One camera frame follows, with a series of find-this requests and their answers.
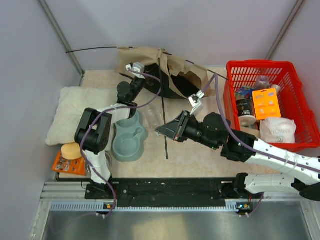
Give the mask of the black tent pole crossing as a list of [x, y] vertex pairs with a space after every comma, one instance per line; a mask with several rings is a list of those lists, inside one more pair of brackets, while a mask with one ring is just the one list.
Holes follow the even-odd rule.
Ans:
[[[164, 102], [164, 84], [162, 78], [162, 70], [161, 70], [161, 58], [158, 58], [158, 68], [159, 68], [159, 79], [160, 79], [160, 87], [161, 87], [161, 104], [162, 104], [162, 116], [163, 116], [163, 124], [166, 124], [166, 112], [165, 112], [165, 102]], [[168, 141], [167, 137], [164, 137], [164, 147], [165, 147], [165, 158], [166, 160], [169, 159], [169, 152], [168, 152]]]

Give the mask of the black tent pole long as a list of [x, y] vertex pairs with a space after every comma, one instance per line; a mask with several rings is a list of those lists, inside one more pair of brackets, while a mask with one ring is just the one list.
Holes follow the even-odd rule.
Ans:
[[201, 66], [197, 63], [194, 63], [190, 60], [187, 60], [183, 57], [177, 56], [169, 59], [165, 56], [173, 56], [171, 53], [167, 53], [162, 48], [153, 48], [153, 47], [115, 47], [115, 46], [108, 46], [108, 47], [92, 47], [92, 48], [84, 48], [78, 50], [67, 50], [66, 53], [75, 53], [81, 51], [89, 51], [95, 49], [117, 49], [118, 50], [118, 57], [119, 57], [119, 64], [121, 67], [124, 64], [129, 63], [129, 61], [141, 61], [142, 64], [146, 64], [146, 66], [150, 66], [153, 64], [158, 64], [158, 58], [160, 57], [161, 63], [161, 70], [164, 70], [167, 74], [179, 74], [178, 71], [182, 71], [184, 73], [191, 71], [190, 67], [187, 67], [183, 62], [187, 62], [193, 64], [197, 69], [195, 70], [203, 70], [207, 72], [211, 72], [213, 74], [218, 75], [219, 77], [228, 80], [226, 77], [207, 69], [204, 66]]

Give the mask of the beige fabric pet tent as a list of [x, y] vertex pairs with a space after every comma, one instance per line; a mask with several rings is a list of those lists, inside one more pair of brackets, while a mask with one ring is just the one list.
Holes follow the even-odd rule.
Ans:
[[144, 72], [163, 81], [163, 97], [167, 99], [187, 99], [190, 95], [204, 90], [209, 83], [208, 69], [198, 64], [170, 55], [163, 48], [118, 47], [118, 66], [115, 72], [127, 78], [134, 75], [126, 66], [139, 62], [145, 66]]

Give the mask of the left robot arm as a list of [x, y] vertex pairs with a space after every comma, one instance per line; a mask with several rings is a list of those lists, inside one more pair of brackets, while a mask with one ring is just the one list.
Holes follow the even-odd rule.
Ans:
[[117, 86], [116, 104], [84, 110], [74, 140], [90, 167], [91, 193], [105, 199], [115, 194], [109, 183], [111, 172], [105, 154], [110, 148], [119, 160], [136, 161], [142, 156], [148, 132], [142, 125], [143, 119], [137, 111], [140, 106], [135, 99], [151, 79], [160, 81], [147, 73], [138, 74], [130, 83], [122, 81]]

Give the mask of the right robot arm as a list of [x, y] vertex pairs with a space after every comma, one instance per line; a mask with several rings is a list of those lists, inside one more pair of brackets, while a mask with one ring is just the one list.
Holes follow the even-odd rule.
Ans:
[[232, 130], [230, 122], [218, 113], [208, 114], [199, 122], [183, 110], [174, 120], [156, 127], [156, 133], [178, 143], [192, 140], [229, 161], [265, 166], [277, 174], [239, 173], [233, 182], [233, 192], [239, 198], [263, 192], [298, 194], [320, 200], [320, 159], [278, 148], [252, 134]]

